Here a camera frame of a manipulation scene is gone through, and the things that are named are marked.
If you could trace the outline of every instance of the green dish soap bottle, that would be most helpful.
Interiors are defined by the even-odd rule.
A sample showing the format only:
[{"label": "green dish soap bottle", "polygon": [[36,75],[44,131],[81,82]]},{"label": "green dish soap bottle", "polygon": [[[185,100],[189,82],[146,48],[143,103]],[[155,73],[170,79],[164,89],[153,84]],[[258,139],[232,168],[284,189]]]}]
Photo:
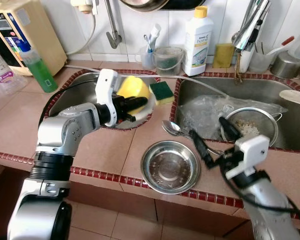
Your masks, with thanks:
[{"label": "green dish soap bottle", "polygon": [[17,45],[20,48],[20,57],[22,58],[29,71],[37,80],[41,88],[46,93],[51,93],[58,88],[57,83],[49,72],[48,67],[41,59],[38,52],[31,48],[27,41],[19,40]]}]

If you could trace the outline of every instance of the stainless steel sink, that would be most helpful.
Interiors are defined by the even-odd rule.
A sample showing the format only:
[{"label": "stainless steel sink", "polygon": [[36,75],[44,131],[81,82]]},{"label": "stainless steel sink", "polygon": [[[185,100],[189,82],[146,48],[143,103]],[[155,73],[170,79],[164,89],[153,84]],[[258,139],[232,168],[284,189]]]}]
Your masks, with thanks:
[{"label": "stainless steel sink", "polygon": [[[97,80],[99,73],[97,72],[89,72],[84,73],[78,76],[71,85],[82,83],[88,80]],[[154,78],[143,78],[142,79],[147,85],[153,84],[156,82]],[[85,84],[78,85],[74,88],[71,88],[65,91],[62,96],[56,101],[53,107],[50,109],[49,115],[53,116],[61,112],[62,110],[83,104],[83,103],[96,103],[97,96],[95,92],[96,83],[95,82],[87,82]],[[135,128],[138,125],[142,124],[146,120],[146,117],[140,119],[135,122],[123,121],[122,123],[116,125],[114,128],[117,129],[131,129]]]},{"label": "stainless steel sink", "polygon": [[[276,148],[300,150],[300,105],[279,97],[282,90],[291,88],[274,80],[244,79],[243,84],[235,85],[232,78],[196,77],[222,92],[238,99],[252,99],[264,103],[279,104],[288,109],[278,121],[279,134],[273,145]],[[182,106],[201,95],[216,95],[204,86],[190,81],[183,81],[178,95],[178,106]],[[183,123],[183,115],[176,110],[175,121]]]}]

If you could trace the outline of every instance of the sponge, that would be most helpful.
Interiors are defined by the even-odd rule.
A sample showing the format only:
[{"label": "sponge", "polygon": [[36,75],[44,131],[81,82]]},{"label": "sponge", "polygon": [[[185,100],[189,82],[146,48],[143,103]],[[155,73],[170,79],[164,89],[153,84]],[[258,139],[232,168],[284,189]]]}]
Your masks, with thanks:
[{"label": "sponge", "polygon": [[155,96],[155,104],[162,105],[174,101],[175,96],[165,81],[150,84],[150,92]]},{"label": "sponge", "polygon": [[235,47],[231,43],[222,43],[215,46],[213,68],[229,68],[234,55]]}]

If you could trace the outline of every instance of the white hose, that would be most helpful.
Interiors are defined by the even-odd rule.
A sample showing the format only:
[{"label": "white hose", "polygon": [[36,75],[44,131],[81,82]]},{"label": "white hose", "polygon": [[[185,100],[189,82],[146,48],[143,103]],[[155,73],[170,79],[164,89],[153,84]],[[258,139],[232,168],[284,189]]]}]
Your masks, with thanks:
[{"label": "white hose", "polygon": [[[64,65],[67,68],[73,68],[73,69],[85,69],[85,70],[89,70],[91,72],[95,72],[95,73],[100,73],[100,70],[94,69],[94,68],[90,68],[90,67],[84,67],[84,66],[74,66],[74,65]],[[131,76],[134,75],[133,73],[131,74],[121,74],[122,76]],[[214,88],[213,86],[210,86],[206,83],[203,83],[201,81],[195,80],[193,78],[190,77],[186,77],[186,76],[160,76],[160,75],[134,75],[137,78],[168,78],[168,79],[184,79],[202,86],[205,86],[208,89],[211,89],[212,91],[215,91],[218,94],[221,94],[225,97],[227,97],[228,95],[225,94],[223,91],[220,91],[216,88]]]},{"label": "white hose", "polygon": [[[123,76],[130,76],[130,75],[133,75],[133,74],[121,74]],[[193,78],[190,78],[190,77],[186,77],[186,76],[160,76],[160,75],[134,75],[135,77],[137,78],[169,78],[169,79],[184,79],[184,80],[187,80],[187,81],[190,81],[190,82],[193,82],[193,83],[196,83],[196,84],[199,84],[199,85],[202,85],[202,86],[205,86],[206,88],[208,89],[211,89],[212,91],[215,91],[216,93],[218,94],[221,94],[225,97],[227,97],[228,95],[226,93],[224,93],[223,91],[220,91],[216,88],[214,88],[213,86],[210,86],[206,83],[203,83],[201,81],[198,81],[198,80],[195,80]]]},{"label": "white hose", "polygon": [[92,16],[92,29],[91,29],[91,33],[90,33],[90,36],[88,37],[88,39],[85,41],[84,45],[79,47],[77,50],[74,50],[74,51],[68,51],[66,52],[65,54],[66,55],[71,55],[71,54],[76,54],[77,52],[81,51],[82,49],[84,49],[90,42],[92,36],[94,35],[95,33],[95,29],[96,29],[96,16],[91,14]]},{"label": "white hose", "polygon": [[91,72],[95,72],[95,73],[100,73],[100,70],[94,69],[94,68],[90,68],[90,67],[85,67],[85,66],[75,66],[75,65],[64,65],[65,68],[70,68],[70,69],[85,69],[85,70],[89,70]]}]

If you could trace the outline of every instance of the metal bowl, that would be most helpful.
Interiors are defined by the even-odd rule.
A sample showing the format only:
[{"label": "metal bowl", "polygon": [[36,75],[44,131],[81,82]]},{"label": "metal bowl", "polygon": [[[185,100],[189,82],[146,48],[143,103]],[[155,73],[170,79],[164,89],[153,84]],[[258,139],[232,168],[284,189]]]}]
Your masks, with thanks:
[{"label": "metal bowl", "polygon": [[193,187],[201,165],[193,152],[176,141],[160,141],[150,146],[141,160],[145,182],[162,194],[180,194]]},{"label": "metal bowl", "polygon": [[151,12],[161,9],[169,0],[120,0],[129,8],[138,12]]}]

